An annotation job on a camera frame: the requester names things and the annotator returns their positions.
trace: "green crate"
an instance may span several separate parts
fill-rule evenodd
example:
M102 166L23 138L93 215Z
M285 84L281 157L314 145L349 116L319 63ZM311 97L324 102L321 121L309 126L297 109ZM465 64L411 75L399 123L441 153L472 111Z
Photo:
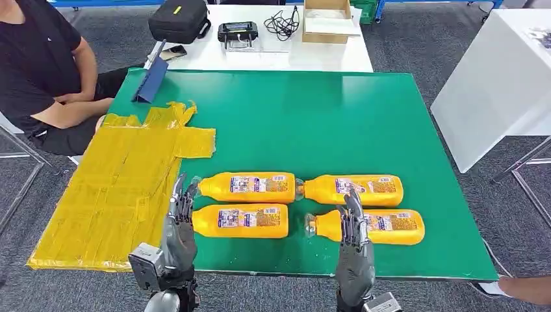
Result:
M353 6L355 8L361 8L362 14L360 16L360 24L371 24L375 18L375 10L377 10L378 2L374 0L362 0L364 3L356 3Z
M379 0L350 0L351 6L366 5L368 3L379 3Z

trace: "smartphone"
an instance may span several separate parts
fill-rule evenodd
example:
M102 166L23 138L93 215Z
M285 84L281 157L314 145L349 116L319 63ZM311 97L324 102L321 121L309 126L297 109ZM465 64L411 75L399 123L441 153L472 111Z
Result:
M187 54L188 53L183 45L176 45L174 47L161 51L159 57L163 60L173 60L177 57L183 57Z

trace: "black device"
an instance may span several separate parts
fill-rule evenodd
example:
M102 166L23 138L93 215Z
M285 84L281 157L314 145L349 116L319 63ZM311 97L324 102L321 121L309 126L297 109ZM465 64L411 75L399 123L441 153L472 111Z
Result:
M238 23L223 23L218 26L218 41L224 43L227 49L227 43L230 40L240 42L248 41L248 45L253 45L253 40L258 38L258 27L253 21L241 21Z

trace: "metal table leg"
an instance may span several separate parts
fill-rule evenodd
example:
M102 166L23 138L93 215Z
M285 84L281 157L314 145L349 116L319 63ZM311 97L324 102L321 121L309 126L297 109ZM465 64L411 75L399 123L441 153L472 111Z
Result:
M513 170L513 176L515 177L515 179L517 179L520 186L522 187L530 201L533 203L533 205L537 209L537 212L539 212L545 223L547 223L547 225L551 228L551 216L549 215L545 207L543 207L541 201L539 201L538 197L534 194L530 186L527 184L527 182L518 171Z
M501 182L501 180L503 180L503 178L505 178L508 175L508 173L512 172L513 170L518 170L520 167L524 166L530 161L535 161L536 159L534 158L541 155L548 148L551 148L551 136L546 138L545 141L541 142L538 146L536 146L533 150L531 150L528 154L523 156L521 159L517 160L509 168L505 169L505 171L496 175L492 179L492 182L494 183Z
M549 215L549 212L545 209L541 201L539 201L539 198L534 194L528 183L524 180L524 178L521 176L519 169L524 166L525 164L531 165L531 164L551 164L551 158L539 158L537 159L539 155L541 155L543 152L545 152L548 148L551 148L551 136L546 138L542 143L540 143L538 146L536 146L533 150L531 150L528 154L523 156L523 158L517 160L514 164L512 164L509 168L507 168L502 173L496 175L493 179L493 183L499 183L503 178L505 178L509 173L513 174L513 177L519 182L520 187L524 190L534 207L537 209L545 223L551 228L551 215Z

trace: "man's hand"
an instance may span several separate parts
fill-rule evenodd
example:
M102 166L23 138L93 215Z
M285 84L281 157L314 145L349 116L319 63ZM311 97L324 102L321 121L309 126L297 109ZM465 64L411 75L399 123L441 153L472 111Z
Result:
M88 93L69 93L64 94L62 96L56 96L54 97L56 102L67 104L67 103L73 103L73 102L89 102L94 99L94 94L88 94Z

